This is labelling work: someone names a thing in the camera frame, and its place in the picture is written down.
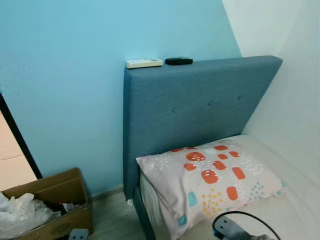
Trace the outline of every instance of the black cable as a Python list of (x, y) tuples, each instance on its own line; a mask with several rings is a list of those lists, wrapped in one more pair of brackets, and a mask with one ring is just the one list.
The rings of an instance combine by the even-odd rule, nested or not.
[(258, 218), (257, 216), (254, 216), (254, 215), (252, 215), (252, 214), (250, 214), (250, 213), (247, 213), (247, 212), (244, 212), (244, 211), (227, 211), (227, 212), (221, 213), (219, 216), (217, 216), (217, 217), (215, 218), (215, 220), (214, 220), (213, 223), (212, 223), (212, 228), (213, 228), (213, 230), (214, 230), (215, 232), (220, 233), (217, 229), (215, 229), (215, 223), (216, 223), (216, 221), (217, 221), (219, 218), (221, 218), (222, 216), (224, 216), (224, 215), (229, 215), (229, 214), (243, 214), (243, 215), (247, 215), (247, 216), (249, 216), (249, 217), (252, 217), (252, 218), (258, 220), (260, 223), (263, 223), (268, 229), (271, 230), (271, 232), (273, 232), (273, 234), (278, 238), (278, 240), (281, 240), (280, 237), (278, 236), (278, 234), (276, 233), (276, 231), (273, 230), (272, 227), (270, 227), (266, 222), (264, 222), (263, 220), (261, 220), (261, 219)]

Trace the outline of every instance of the orange polka dot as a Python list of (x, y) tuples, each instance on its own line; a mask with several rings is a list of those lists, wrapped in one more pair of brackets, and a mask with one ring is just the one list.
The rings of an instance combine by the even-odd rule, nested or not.
[(240, 156), (239, 156), (239, 153), (237, 153), (236, 151), (230, 151), (229, 153), (230, 153), (230, 155), (231, 155), (232, 157), (234, 157), (234, 158), (240, 157)]
[(201, 176), (207, 184), (214, 184), (218, 181), (216, 173), (210, 169), (201, 172)]
[(237, 189), (234, 186), (230, 186), (226, 189), (226, 193), (228, 194), (228, 197), (230, 200), (234, 201), (238, 198), (238, 192)]
[(244, 174), (244, 172), (240, 167), (233, 167), (232, 171), (239, 180), (246, 178), (246, 175)]
[(183, 150), (183, 148), (177, 148), (177, 149), (172, 149), (171, 152), (176, 153), (176, 152), (179, 152), (182, 150)]
[(201, 162), (206, 160), (206, 157), (202, 155), (200, 152), (190, 152), (187, 155), (185, 155), (186, 159), (193, 162)]
[(217, 170), (225, 170), (226, 169), (226, 166), (221, 161), (214, 161), (213, 165), (215, 166), (215, 168)]
[(214, 148), (219, 150), (219, 151), (223, 151), (223, 150), (227, 150), (228, 149), (227, 146), (223, 146), (223, 145), (215, 146)]
[(185, 169), (187, 169), (188, 171), (192, 171), (192, 170), (195, 170), (197, 167), (194, 165), (194, 164), (192, 164), (192, 163), (186, 163), (185, 165), (183, 165), (183, 167), (185, 168)]
[(228, 159), (227, 155), (225, 155), (225, 154), (218, 154), (218, 157), (219, 157), (221, 160), (226, 160), (226, 159)]

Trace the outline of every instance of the bed frame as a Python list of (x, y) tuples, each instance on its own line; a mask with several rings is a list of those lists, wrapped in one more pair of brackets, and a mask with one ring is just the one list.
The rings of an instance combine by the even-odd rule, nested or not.
[(275, 56), (255, 56), (125, 69), (124, 194), (133, 199), (146, 239), (156, 238), (135, 158), (241, 134), (281, 64)]

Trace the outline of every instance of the black remote control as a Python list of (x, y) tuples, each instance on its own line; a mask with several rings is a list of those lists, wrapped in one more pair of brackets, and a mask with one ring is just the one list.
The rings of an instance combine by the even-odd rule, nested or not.
[(193, 62), (194, 62), (193, 59), (186, 56), (172, 57), (172, 58), (167, 58), (165, 60), (165, 63), (168, 65), (184, 65), (184, 64), (192, 64)]
[(253, 236), (247, 233), (242, 227), (226, 216), (219, 217), (214, 228), (217, 229), (217, 237), (228, 240), (250, 240)]

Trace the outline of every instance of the floor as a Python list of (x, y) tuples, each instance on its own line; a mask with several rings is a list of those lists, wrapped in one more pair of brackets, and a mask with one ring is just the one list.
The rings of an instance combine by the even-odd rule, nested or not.
[(123, 192), (92, 204), (94, 233), (88, 240), (145, 240), (134, 206), (129, 206)]
[(37, 180), (0, 112), (0, 192)]

